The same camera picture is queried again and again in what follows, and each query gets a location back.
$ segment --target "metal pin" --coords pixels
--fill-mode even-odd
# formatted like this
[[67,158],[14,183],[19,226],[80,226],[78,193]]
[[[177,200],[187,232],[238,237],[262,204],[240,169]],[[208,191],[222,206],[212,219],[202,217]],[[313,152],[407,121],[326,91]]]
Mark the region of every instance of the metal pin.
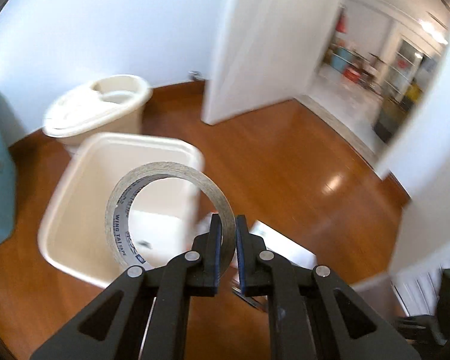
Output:
[[185,253],[185,259],[187,261],[197,261],[200,258],[200,253],[198,253],[197,251],[188,251],[187,253]]
[[315,272],[318,276],[326,278],[330,274],[330,268],[326,265],[319,265],[317,268],[315,268]]
[[143,272],[143,269],[139,266],[132,266],[127,269],[127,275],[131,278],[138,278]]
[[270,261],[275,255],[269,250],[262,250],[258,255],[262,260]]

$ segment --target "wooden floor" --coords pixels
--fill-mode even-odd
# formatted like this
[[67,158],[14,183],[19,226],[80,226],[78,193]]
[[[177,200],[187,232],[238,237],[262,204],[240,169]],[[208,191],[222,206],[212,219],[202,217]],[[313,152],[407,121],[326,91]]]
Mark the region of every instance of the wooden floor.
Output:
[[[337,133],[296,100],[207,126],[201,101],[199,93],[157,91],[143,133],[198,147],[236,215],[282,232],[349,283],[387,267],[400,203]],[[0,245],[0,336],[19,360],[100,291],[53,268],[37,249],[40,220],[67,163],[56,142],[17,159],[17,226]],[[211,208],[203,198],[201,213]],[[192,299],[187,359],[270,357],[267,316],[231,294],[232,274],[217,298]]]

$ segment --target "baseboard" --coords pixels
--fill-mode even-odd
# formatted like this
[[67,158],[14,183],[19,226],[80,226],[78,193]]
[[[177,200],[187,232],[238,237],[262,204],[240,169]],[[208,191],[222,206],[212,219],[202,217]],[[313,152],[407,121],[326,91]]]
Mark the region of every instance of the baseboard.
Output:
[[205,83],[206,81],[189,81],[154,88],[151,99],[176,100],[177,98],[202,95],[205,92]]
[[17,161],[20,157],[36,151],[40,146],[46,145],[53,140],[54,138],[45,135],[42,129],[39,128],[33,133],[15,142],[8,148],[8,151],[10,152],[13,160]]
[[400,207],[404,207],[411,200],[410,195],[392,172],[382,181],[382,187],[384,192],[390,196],[391,201],[396,202]]

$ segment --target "glass door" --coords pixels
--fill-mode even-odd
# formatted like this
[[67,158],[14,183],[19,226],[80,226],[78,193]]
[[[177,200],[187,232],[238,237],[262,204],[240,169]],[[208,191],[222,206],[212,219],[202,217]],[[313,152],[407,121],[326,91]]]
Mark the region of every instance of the glass door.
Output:
[[382,85],[382,96],[385,98],[390,97],[400,102],[415,72],[419,68],[422,58],[423,52],[406,40],[402,40],[400,49],[395,55],[395,60],[388,67],[388,72]]

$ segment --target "white plastic bin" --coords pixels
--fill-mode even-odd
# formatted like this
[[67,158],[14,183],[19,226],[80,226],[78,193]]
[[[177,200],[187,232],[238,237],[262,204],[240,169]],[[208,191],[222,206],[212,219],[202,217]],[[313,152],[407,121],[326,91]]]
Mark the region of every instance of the white plastic bin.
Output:
[[[99,133],[85,140],[43,216],[38,232],[42,256],[80,280],[108,286],[122,272],[104,233],[108,198],[126,173],[155,161],[203,169],[200,151],[178,139]],[[161,266],[190,247],[198,197],[192,183],[177,178],[157,180],[137,195],[130,210],[130,235],[150,264]],[[140,246],[141,240],[151,249]]]
[[71,155],[97,132],[140,134],[143,109],[151,96],[150,84],[130,74],[89,82],[52,103],[43,117],[43,132]]

